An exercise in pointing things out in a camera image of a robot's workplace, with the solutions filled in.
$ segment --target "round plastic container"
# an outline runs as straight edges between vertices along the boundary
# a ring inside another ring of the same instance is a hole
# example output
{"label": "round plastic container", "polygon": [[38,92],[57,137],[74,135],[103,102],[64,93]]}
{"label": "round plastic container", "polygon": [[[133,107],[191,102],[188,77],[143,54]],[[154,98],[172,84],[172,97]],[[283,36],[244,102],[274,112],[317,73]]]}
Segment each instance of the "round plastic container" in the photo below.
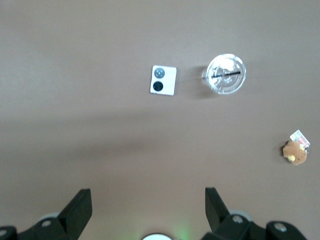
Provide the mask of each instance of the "round plastic container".
{"label": "round plastic container", "polygon": [[204,82],[220,95],[233,94],[246,80],[246,66],[234,54],[222,54],[215,57],[202,73]]}

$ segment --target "clear plastic cup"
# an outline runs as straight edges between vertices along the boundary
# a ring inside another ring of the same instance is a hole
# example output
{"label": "clear plastic cup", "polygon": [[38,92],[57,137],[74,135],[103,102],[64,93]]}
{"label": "clear plastic cup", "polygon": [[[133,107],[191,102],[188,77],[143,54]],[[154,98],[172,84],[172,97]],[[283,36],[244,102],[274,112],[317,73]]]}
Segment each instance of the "clear plastic cup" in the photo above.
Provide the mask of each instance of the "clear plastic cup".
{"label": "clear plastic cup", "polygon": [[204,82],[220,95],[233,94],[246,80],[246,67],[234,54],[215,57],[202,73]]}

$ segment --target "green light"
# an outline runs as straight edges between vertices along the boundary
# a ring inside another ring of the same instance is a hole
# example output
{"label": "green light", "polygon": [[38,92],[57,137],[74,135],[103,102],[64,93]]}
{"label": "green light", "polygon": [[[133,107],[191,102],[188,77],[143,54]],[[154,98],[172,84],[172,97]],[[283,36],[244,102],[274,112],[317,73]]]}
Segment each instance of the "green light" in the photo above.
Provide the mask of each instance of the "green light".
{"label": "green light", "polygon": [[176,226],[173,228],[174,238],[181,240],[190,240],[190,225],[185,222],[180,226]]}

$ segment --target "white card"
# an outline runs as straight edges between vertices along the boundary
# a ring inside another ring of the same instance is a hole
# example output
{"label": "white card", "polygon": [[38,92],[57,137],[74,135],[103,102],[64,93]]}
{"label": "white card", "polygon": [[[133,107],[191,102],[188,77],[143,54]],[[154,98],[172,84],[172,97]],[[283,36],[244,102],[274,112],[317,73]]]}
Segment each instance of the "white card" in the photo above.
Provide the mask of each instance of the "white card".
{"label": "white card", "polygon": [[150,93],[173,96],[175,94],[176,76],[177,69],[175,67],[154,65]]}

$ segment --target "small label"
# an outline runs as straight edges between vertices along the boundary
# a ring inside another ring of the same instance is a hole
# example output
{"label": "small label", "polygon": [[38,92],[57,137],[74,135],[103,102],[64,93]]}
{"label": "small label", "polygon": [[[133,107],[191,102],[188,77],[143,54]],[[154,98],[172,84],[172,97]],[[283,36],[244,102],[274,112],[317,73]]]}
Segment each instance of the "small label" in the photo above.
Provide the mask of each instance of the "small label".
{"label": "small label", "polygon": [[293,142],[301,143],[304,149],[307,149],[310,147],[310,142],[306,139],[306,137],[301,133],[300,130],[295,131],[295,133],[290,136],[290,139]]}

